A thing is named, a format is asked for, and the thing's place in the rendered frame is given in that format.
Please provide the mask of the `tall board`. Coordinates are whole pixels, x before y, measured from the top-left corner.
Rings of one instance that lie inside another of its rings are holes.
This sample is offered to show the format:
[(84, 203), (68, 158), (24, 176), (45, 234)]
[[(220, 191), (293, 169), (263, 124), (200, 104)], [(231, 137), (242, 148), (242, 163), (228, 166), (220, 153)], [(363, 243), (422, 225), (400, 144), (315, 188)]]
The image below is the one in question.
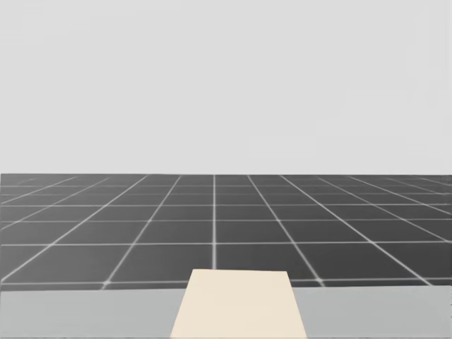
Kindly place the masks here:
[(195, 269), (172, 339), (307, 339), (285, 271)]

